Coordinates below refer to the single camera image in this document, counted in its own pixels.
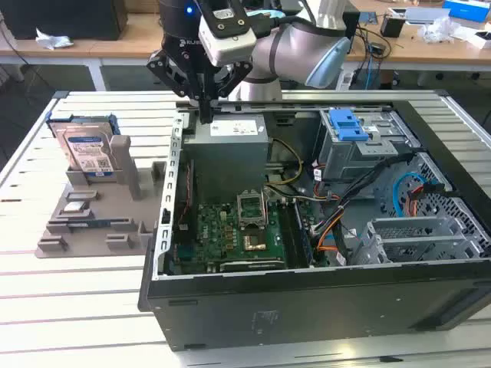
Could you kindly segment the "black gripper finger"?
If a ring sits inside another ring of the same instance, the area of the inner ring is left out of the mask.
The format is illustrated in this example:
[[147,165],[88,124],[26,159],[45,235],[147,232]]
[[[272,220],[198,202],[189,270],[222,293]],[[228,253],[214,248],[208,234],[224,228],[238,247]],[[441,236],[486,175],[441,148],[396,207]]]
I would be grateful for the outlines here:
[[188,51],[162,48],[151,55],[147,68],[178,97],[188,97],[198,104],[201,123],[207,123],[207,99],[203,82]]
[[206,123],[213,119],[213,109],[220,97],[228,97],[252,70],[249,61],[239,61],[225,67],[206,67]]

